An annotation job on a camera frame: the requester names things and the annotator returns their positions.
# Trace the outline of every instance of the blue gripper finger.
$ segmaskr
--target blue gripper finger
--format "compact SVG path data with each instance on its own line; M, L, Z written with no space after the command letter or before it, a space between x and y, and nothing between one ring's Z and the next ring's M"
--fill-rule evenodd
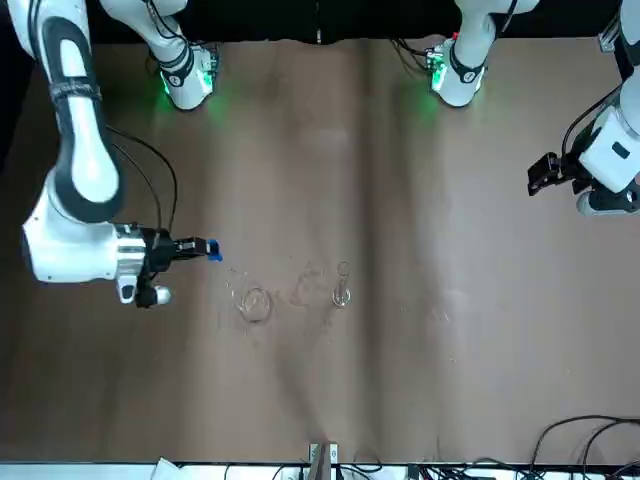
M207 241L207 245L209 245L209 253L207 253L207 258L209 259L209 261L221 262L222 253L220 253L220 244L218 244L218 241L212 238Z

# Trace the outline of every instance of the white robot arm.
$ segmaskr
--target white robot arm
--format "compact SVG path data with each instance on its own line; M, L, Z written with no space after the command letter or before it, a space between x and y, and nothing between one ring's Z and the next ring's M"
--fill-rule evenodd
M460 32L436 47L432 90L452 107L468 105L480 88L491 45L504 33L513 15L526 13L539 0L456 0L462 13ZM493 14L506 14L496 27Z
M596 118L580 132L569 151L547 153L529 169L529 194L571 181L585 215L640 211L640 2L623 0L618 19L621 48L633 74L591 110Z
M216 50L189 42L172 15L188 0L100 0L114 19L131 27L147 42L162 71L174 105L192 110L213 91L219 68Z
M220 259L217 243L173 241L163 229L109 223L123 201L122 176L102 118L84 0L9 0L9 12L22 48L45 71L61 139L56 165L23 225L36 278L113 279L123 303L166 303L168 290L152 286L152 276L173 260Z

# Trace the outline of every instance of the black cable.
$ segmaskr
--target black cable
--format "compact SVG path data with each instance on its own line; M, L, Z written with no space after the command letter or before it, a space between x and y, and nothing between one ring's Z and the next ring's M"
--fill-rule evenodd
M511 23L511 20L513 19L513 14L516 11L516 7L518 6L518 0L511 0L511 5L509 5L509 10L507 10L507 16L504 19L504 23L502 24L502 28L500 29L500 33L498 33L498 35L496 35L496 40L500 37L502 37L502 35L504 35L504 32L507 31L507 28L509 27L509 24Z
M359 467L358 465L351 465L350 468L353 468L354 470L358 470L361 473L376 473L379 472L380 470L382 470L382 464L380 462L378 462L378 465L374 468L372 468L371 470L369 470L368 468L362 468Z
M27 31L29 34L29 43L31 44L33 58L36 62L40 60L40 45L38 43L36 29L38 27L38 14L40 13L41 3L42 0L33 0L29 3L29 9L27 10Z
M276 473L273 474L273 478L271 480L276 480L276 477L278 476L278 474L282 471L282 469L285 467L285 465L281 465L278 470L276 470Z
M156 222L158 225L157 230L160 230L162 228L162 206L160 204L160 198L158 197L158 193L156 192L156 189L153 188L153 184L151 183L151 180L149 180L149 177L147 177L147 175L144 173L144 170L142 169L142 167L133 159L131 155L129 155L129 153L124 148L122 148L117 143L112 143L112 145L113 145L113 148L115 148L118 152L120 152L129 161L129 163L131 163L131 165L133 165L134 168L138 170L138 173L144 179L145 183L149 187L149 190L151 191L151 195L153 196L153 200L156 204Z
M467 471L471 470L473 468L483 468L484 465L482 464L494 464L494 465L498 465L499 467L505 469L505 470L509 470L511 472L514 473L518 473L520 475L522 475L524 477L524 479L536 479L536 480L542 480L544 477L543 475L541 475L538 472L534 472L532 470L530 471L526 471L525 469L521 469L518 467L515 467L513 465L509 465L508 463L502 462L500 460L496 460L495 458L492 457L480 457L476 460L474 460L473 462L471 462L470 464L468 464L467 466L465 466L462 470L458 471L458 473L463 474L465 477L464 478L474 478L472 476L467 475Z
M160 153L158 149L156 149L153 145L145 142L144 140L129 133L122 132L117 128L112 127L111 125L107 125L107 130L151 150L151 152L153 152L158 158L160 158L160 160L162 160L162 162L166 165L167 169L171 173L171 180L173 182L173 203L171 205L171 216L169 217L169 223L167 225L167 230L169 231L169 233L171 233L171 229L173 228L173 220L176 215L176 207L178 205L178 178L176 176L176 171L171 165L171 162L167 159L167 157Z
M607 420L610 422L618 422L618 421L629 421L629 422L633 422L633 423L638 423L640 424L640 418L622 418L622 417L613 417L611 415L580 415L577 417L570 417L570 418L566 418L564 420L560 420L559 422L555 422L552 423L551 425L549 425L548 427L546 427L542 433L540 434L540 437L538 437L538 441L536 442L536 446L533 449L533 455L531 456L531 462L529 463L529 473L533 473L535 466L536 466L536 460L538 459L538 454L540 453L540 447L542 446L542 441L545 439L545 437L549 434L549 432L551 432L552 430L562 426L562 425L566 425L568 423L573 423L573 422L580 422L583 420Z
M624 472L625 470L629 470L630 468L637 467L638 465L640 465L640 460L636 460L634 462L627 463L625 466L623 466L623 467L619 468L618 470L616 470L615 472L613 472L611 477L619 477L620 474L622 472Z
M391 42L391 46L393 47L396 54L398 55L398 58L402 63L402 68L404 68L405 72L407 72L409 75L423 75L426 73L424 70L416 68L414 65L411 65L407 61L407 59L404 57L402 50L400 49L400 46L398 46L398 44L396 44L393 40L390 40L390 42Z
M361 472L360 470L355 469L355 468L351 468L351 467L347 467L347 466L343 466L343 465L336 465L336 469L337 469L339 475L342 478L344 478L344 476L342 475L342 470L346 470L346 471L351 472L351 473L357 473L358 475L363 477L365 480L371 480L371 477L369 477L369 475L367 475L366 473Z
M569 143L569 136L571 135L571 132L576 128L576 126L582 120L584 120L584 118L587 115L589 115L591 112L593 112L594 110L599 108L604 102L606 102L609 97L611 97L612 95L615 95L618 92L618 90L620 90L621 87L622 87L622 85L618 85L616 88L611 90L609 93L607 93L604 97L602 97L596 103L591 105L587 110L585 110L583 113L581 113L580 116L578 116L578 118L576 118L573 121L573 123L567 129L567 132L564 134L564 138L562 139L562 156L565 156L567 154L567 144Z
M618 425L635 425L637 427L640 427L640 421L637 421L637 420L634 420L634 419L616 420L616 421L613 421L611 423L607 423L606 425L600 427L593 435L591 435L591 438L589 438L589 441L585 445L584 450L583 450L583 454L582 454L582 477L583 478L587 478L587 479L589 478L587 476L587 461L588 461L588 458L589 458L589 451L591 450L591 447L592 447L593 443L604 432L606 432L610 428L616 427Z
M173 38L178 38L178 39L186 42L189 46L200 47L200 46L204 45L205 42L202 42L202 41L192 42L187 37L185 37L184 35L180 35L177 32L175 32L172 28L170 28L169 25L167 25L167 22L164 21L164 18L162 18L162 15L160 15L160 12L158 11L158 7L156 6L154 0L147 0L147 8L150 8L151 10L153 10L153 13L158 18L158 20L160 21L162 26L171 34L170 36L165 35L162 32L162 30L160 30L160 27L158 27L158 24L154 22L154 24L156 26L156 30L158 31L158 34L162 38L164 38L165 40L171 40Z

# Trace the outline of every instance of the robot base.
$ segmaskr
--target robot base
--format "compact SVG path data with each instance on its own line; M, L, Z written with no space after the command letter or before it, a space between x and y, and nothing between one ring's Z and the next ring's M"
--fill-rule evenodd
M219 55L217 49L210 51L201 46L191 46L193 63L184 76L161 65L165 92L180 110L193 110L212 92L215 85Z
M454 40L450 38L442 45L435 47L434 52L441 60L434 65L431 90L437 93L446 104L452 107L464 107L473 100L473 96L480 90L487 67L483 67L471 82L464 83L451 66L451 49L454 44Z

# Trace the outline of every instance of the brown table surface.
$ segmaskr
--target brown table surface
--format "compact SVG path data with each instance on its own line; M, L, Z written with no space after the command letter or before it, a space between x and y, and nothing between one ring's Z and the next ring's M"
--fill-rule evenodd
M640 221L585 218L571 188L529 198L526 170L619 80L594 40L496 44L462 110L412 79L385 42L227 45L218 93L173 109L144 46L95 48L104 109L175 164L177 236L225 261L174 265L170 305L120 305L113 282L36 283L19 226L54 163L34 76L0 179L0 457L297 461L329 439L343 461L526 461L541 429L637 415ZM170 206L145 150L121 142ZM123 221L152 224L128 165ZM332 308L336 267L351 305ZM249 326L229 283L274 300ZM595 423L549 438L572 462ZM636 451L610 432L597 462Z

